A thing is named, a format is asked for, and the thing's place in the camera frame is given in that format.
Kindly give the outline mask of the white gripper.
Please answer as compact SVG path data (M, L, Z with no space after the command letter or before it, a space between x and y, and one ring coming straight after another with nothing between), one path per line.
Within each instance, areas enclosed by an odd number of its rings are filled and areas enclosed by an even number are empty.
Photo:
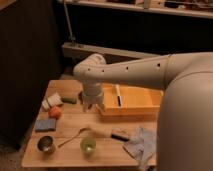
M83 111L86 112L92 105L97 105L101 111L104 111L102 84L84 81L82 86Z

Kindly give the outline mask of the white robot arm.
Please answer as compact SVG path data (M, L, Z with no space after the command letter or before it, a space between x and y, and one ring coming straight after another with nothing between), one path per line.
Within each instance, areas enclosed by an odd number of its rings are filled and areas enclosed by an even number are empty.
M108 64L92 54L74 67L83 104L103 104L103 83L162 90L157 171L213 171L213 52Z

